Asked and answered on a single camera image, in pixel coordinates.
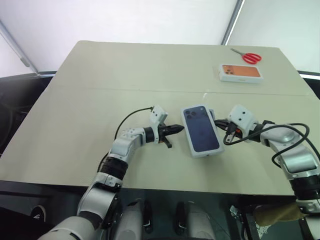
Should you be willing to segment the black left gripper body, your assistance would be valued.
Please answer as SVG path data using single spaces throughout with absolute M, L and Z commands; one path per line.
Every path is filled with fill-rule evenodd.
M 165 125 L 161 123 L 158 126 L 158 143 L 164 143 L 168 149 L 172 148 L 171 142 L 167 139 L 167 136 L 171 134 L 172 125 Z

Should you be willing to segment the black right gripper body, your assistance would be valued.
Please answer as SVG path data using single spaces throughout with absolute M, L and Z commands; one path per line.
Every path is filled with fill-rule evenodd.
M 225 129 L 225 133 L 226 133 L 227 136 L 234 136 L 234 137 L 237 137 L 237 138 L 241 138 L 242 137 L 242 131 L 233 122 L 229 122 L 227 124 L 226 129 Z

